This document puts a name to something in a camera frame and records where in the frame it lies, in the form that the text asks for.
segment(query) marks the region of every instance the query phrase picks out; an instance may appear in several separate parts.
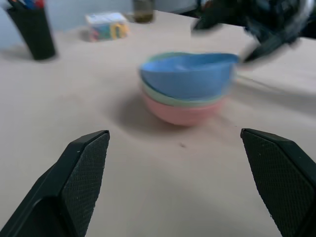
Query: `green bowl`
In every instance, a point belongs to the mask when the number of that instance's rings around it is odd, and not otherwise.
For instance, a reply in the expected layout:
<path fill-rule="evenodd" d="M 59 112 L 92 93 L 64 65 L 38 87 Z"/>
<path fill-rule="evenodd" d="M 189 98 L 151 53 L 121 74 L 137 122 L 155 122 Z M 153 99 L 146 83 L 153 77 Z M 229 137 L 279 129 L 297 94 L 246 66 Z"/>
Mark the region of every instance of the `green bowl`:
<path fill-rule="evenodd" d="M 192 53 L 184 53 L 184 52 L 162 53 L 162 54 L 158 54 L 158 55 L 155 55 L 155 56 L 149 58 L 147 61 L 152 62 L 155 60 L 160 60 L 160 59 L 164 59 L 164 58 L 168 58 L 168 57 L 182 56 L 182 55 L 188 55 L 188 54 L 192 54 Z M 218 102 L 219 100 L 221 100 L 224 97 L 224 95 L 221 95 L 221 96 L 210 98 L 208 100 L 193 100 L 193 101 L 181 100 L 181 99 L 176 99 L 176 98 L 166 96 L 164 94 L 161 94 L 158 91 L 155 91 L 149 85 L 147 85 L 144 81 L 141 82 L 141 87 L 144 90 L 144 92 L 148 96 L 150 96 L 153 100 L 155 100 L 161 104 L 176 106 L 176 107 L 199 107 L 199 106 L 211 105 L 211 104 Z"/>

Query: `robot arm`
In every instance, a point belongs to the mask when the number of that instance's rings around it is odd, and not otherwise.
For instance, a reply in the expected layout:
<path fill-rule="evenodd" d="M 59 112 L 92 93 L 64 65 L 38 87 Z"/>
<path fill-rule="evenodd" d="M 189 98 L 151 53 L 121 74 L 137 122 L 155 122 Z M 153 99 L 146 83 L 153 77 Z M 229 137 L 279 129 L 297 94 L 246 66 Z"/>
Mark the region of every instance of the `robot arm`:
<path fill-rule="evenodd" d="M 307 30 L 315 25 L 313 10 L 314 0 L 212 0 L 194 30 L 213 29 L 221 23 L 245 27 L 260 43 L 244 58 L 247 63 L 272 54 L 304 34 L 316 37 Z"/>

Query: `tissue box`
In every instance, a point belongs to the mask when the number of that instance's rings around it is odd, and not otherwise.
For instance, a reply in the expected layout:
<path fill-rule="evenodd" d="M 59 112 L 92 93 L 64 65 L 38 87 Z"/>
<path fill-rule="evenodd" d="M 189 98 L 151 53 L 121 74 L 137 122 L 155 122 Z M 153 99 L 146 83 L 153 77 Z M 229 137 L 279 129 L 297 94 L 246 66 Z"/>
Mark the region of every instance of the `tissue box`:
<path fill-rule="evenodd" d="M 90 14 L 86 20 L 91 41 L 116 40 L 127 36 L 127 19 L 121 13 Z"/>

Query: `black pen holder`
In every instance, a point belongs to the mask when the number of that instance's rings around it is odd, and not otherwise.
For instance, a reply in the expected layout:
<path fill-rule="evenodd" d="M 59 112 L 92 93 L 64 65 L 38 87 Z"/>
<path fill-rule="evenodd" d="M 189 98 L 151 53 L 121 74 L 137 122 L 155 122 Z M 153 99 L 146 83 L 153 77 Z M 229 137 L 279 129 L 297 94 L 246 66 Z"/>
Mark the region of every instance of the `black pen holder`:
<path fill-rule="evenodd" d="M 9 8 L 6 11 L 35 60 L 44 60 L 55 56 L 56 51 L 44 8 L 23 11 Z"/>

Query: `table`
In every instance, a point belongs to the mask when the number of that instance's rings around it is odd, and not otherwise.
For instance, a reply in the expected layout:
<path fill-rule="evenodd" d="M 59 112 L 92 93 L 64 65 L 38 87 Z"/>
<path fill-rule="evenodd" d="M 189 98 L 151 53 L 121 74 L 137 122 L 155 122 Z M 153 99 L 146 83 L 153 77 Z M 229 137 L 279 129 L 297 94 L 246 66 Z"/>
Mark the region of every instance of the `table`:
<path fill-rule="evenodd" d="M 144 108 L 137 67 L 166 51 L 238 53 L 252 39 L 225 26 L 191 37 L 193 19 L 157 12 L 126 39 L 89 43 L 84 29 L 55 34 L 57 60 L 36 63 L 23 46 L 0 53 L 0 226 L 36 179 L 78 137 L 108 129 L 101 193 L 87 237 L 279 237 L 239 138 L 244 127 L 316 146 L 315 43 L 240 70 L 222 111 L 176 128 Z"/>

